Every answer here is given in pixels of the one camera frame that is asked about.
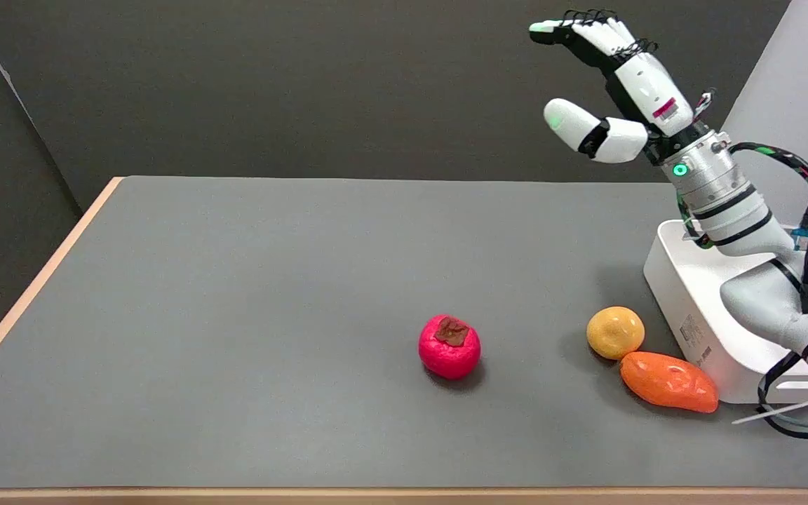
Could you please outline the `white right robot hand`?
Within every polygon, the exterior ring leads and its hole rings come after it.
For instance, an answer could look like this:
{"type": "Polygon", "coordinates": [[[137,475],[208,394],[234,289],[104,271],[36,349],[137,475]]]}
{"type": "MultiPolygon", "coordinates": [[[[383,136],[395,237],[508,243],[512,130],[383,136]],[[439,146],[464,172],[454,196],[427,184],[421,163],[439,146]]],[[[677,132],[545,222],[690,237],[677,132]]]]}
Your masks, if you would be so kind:
{"type": "Polygon", "coordinates": [[[625,163],[644,154],[654,166],[682,149],[677,135],[694,124],[695,109],[657,57],[658,44],[635,38],[607,9],[570,10],[557,20],[532,23],[530,39],[567,48],[598,70],[619,117],[598,117],[570,100],[549,100],[548,127],[574,152],[594,162],[625,163]]]}

